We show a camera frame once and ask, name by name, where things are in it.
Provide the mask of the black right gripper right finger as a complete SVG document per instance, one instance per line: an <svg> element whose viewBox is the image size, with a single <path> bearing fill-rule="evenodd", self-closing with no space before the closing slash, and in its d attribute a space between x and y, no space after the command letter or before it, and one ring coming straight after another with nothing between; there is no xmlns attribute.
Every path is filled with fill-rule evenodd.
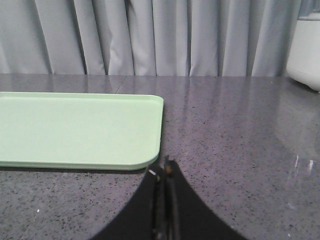
<svg viewBox="0 0 320 240"><path fill-rule="evenodd" d="M186 180L175 160L164 158L164 195L169 240L244 240L213 213Z"/></svg>

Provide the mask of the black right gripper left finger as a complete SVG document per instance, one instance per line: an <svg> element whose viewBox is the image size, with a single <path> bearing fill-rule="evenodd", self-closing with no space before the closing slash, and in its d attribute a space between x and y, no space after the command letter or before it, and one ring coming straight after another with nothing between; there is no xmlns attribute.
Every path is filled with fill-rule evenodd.
<svg viewBox="0 0 320 240"><path fill-rule="evenodd" d="M120 213L93 240L164 240L163 169L151 164Z"/></svg>

